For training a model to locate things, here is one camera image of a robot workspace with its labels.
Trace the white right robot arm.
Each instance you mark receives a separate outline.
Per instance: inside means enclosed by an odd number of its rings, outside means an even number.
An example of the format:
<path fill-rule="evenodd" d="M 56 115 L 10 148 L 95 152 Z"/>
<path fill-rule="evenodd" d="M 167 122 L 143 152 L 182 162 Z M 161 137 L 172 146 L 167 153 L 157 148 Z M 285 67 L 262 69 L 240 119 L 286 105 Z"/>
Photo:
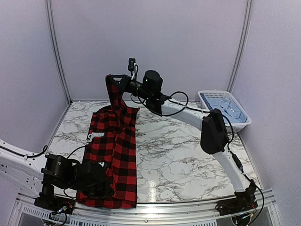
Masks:
<path fill-rule="evenodd" d="M 150 112 L 161 117 L 175 118 L 200 130 L 202 150 L 212 155 L 230 178 L 236 196 L 233 207 L 243 211 L 251 204 L 257 187 L 244 173 L 239 158 L 230 150 L 231 140 L 225 126 L 225 117 L 220 110 L 192 108 L 176 102 L 172 96 L 164 95 L 161 92 L 163 79 L 153 70 L 145 73 L 142 82 L 137 82 L 134 75 L 108 75 L 106 82 L 110 82 L 121 92 L 130 93 L 140 101 L 144 100 L 144 105 Z"/>

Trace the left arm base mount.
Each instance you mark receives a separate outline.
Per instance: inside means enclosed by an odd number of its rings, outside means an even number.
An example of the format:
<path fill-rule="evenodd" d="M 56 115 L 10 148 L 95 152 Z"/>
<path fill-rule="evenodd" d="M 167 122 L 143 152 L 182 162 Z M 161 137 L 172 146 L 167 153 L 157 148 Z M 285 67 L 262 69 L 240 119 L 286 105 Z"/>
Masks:
<path fill-rule="evenodd" d="M 35 198 L 34 205 L 52 211 L 53 215 L 72 214 L 75 200 L 54 195 L 54 186 L 44 183 L 39 197 Z"/>

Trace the red black plaid shirt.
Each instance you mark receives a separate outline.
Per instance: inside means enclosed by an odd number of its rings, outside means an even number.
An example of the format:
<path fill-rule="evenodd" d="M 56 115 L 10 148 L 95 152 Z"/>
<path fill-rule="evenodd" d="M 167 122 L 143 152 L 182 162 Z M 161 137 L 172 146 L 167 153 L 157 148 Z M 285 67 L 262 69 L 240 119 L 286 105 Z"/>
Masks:
<path fill-rule="evenodd" d="M 110 105 L 92 114 L 89 133 L 102 133 L 86 146 L 83 161 L 108 163 L 106 176 L 110 194 L 105 198 L 87 197 L 77 192 L 77 202 L 89 207 L 130 209 L 137 205 L 137 166 L 135 125 L 139 108 L 129 107 L 123 91 L 105 77 Z"/>

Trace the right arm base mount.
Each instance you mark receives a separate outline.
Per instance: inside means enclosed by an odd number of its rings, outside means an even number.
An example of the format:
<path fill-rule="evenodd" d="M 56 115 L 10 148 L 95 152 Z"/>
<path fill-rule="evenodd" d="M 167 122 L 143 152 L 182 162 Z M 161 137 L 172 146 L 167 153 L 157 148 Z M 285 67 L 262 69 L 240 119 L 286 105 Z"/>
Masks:
<path fill-rule="evenodd" d="M 251 179 L 249 187 L 244 192 L 235 192 L 235 198 L 218 201 L 215 209 L 221 216 L 224 216 L 257 208 L 256 189 L 256 184 Z"/>

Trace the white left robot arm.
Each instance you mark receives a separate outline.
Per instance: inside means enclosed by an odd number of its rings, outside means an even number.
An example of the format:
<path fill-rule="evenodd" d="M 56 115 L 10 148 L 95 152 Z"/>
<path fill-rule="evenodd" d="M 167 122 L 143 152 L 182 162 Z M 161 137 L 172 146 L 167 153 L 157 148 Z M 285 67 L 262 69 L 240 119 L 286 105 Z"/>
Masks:
<path fill-rule="evenodd" d="M 1 175 L 11 180 L 32 197 L 38 197 L 42 187 L 50 184 L 61 189 L 72 189 L 88 198 L 104 198 L 112 194 L 106 175 L 108 163 L 84 161 L 46 153 L 33 153 L 0 142 Z"/>

